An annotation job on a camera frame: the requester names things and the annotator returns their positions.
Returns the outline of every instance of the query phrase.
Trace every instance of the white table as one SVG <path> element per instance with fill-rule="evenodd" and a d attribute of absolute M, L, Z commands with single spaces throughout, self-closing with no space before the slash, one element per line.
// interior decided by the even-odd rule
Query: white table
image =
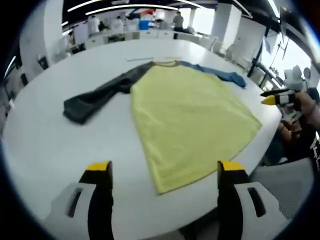
<path fill-rule="evenodd" d="M 150 57 L 173 57 L 226 72 L 241 69 L 189 41 L 140 39 L 80 52 L 44 71 L 15 100 L 3 143 L 8 170 L 27 207 L 40 220 L 51 201 L 85 168 L 113 161 L 115 239 L 143 239 L 181 228 L 217 207 L 217 173 L 178 190 L 157 195 L 134 127 L 131 96 L 117 94 L 87 125 L 63 116 L 64 100 L 95 89 Z M 127 61 L 126 59 L 145 59 Z M 262 92 L 245 78 L 246 89 L 225 83 L 263 124 L 234 161 L 250 174 L 266 152 L 281 118 L 275 106 L 262 105 Z"/>

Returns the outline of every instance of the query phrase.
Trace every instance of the person's hand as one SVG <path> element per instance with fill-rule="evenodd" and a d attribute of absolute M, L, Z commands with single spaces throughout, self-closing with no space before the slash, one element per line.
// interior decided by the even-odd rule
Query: person's hand
<path fill-rule="evenodd" d="M 301 112 L 304 115 L 309 115 L 315 107 L 315 101 L 309 96 L 308 93 L 303 91 L 297 92 L 295 97 L 300 101 Z"/>

